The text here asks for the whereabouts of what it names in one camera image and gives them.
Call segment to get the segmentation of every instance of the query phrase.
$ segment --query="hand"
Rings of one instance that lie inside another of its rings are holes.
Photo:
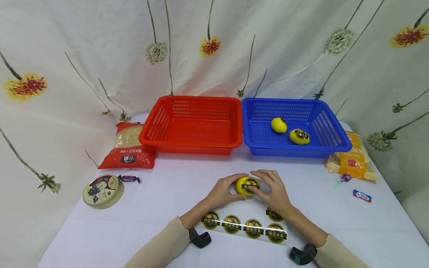
[[[203,202],[208,205],[210,210],[212,210],[217,207],[224,206],[232,201],[246,200],[247,196],[242,194],[231,194],[230,192],[231,184],[239,178],[246,176],[248,176],[248,174],[241,173],[219,179],[211,192],[203,199]]]
[[[265,201],[273,211],[287,219],[293,212],[293,206],[290,203],[286,188],[277,171],[260,169],[258,171],[251,171],[250,173],[263,179],[264,182],[268,184],[271,191],[269,193],[263,193],[253,186],[249,186],[249,189]]]

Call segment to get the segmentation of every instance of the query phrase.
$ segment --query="red plastic basket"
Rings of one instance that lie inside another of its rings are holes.
[[[242,133],[238,99],[164,96],[152,108],[139,141],[164,153],[228,155],[240,146]]]

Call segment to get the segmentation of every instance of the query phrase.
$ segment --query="yellow snack bag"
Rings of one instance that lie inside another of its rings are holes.
[[[350,174],[351,177],[378,181],[377,173],[371,163],[368,152],[363,146],[362,136],[346,131],[352,149],[348,152],[337,152],[328,158],[326,171],[339,174]]]

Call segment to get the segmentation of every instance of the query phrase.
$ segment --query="person's right hand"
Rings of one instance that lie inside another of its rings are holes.
[[[251,171],[251,174],[260,177],[270,187],[269,193],[263,193],[258,188],[249,186],[249,189],[259,196],[268,206],[283,218],[288,218],[289,214],[293,211],[293,206],[287,196],[286,188],[280,179],[277,171],[260,169],[258,171]]]

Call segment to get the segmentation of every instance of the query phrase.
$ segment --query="yellow ball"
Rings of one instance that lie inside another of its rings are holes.
[[[254,195],[253,192],[248,188],[249,185],[254,186],[256,188],[260,188],[261,185],[258,182],[257,179],[254,177],[242,177],[236,181],[236,190],[238,193],[245,195],[245,196],[252,196]]]
[[[277,133],[285,133],[287,130],[287,124],[280,117],[276,117],[271,120],[271,128]]]
[[[310,135],[302,129],[294,129],[289,133],[291,141],[298,145],[304,145],[310,142]]]

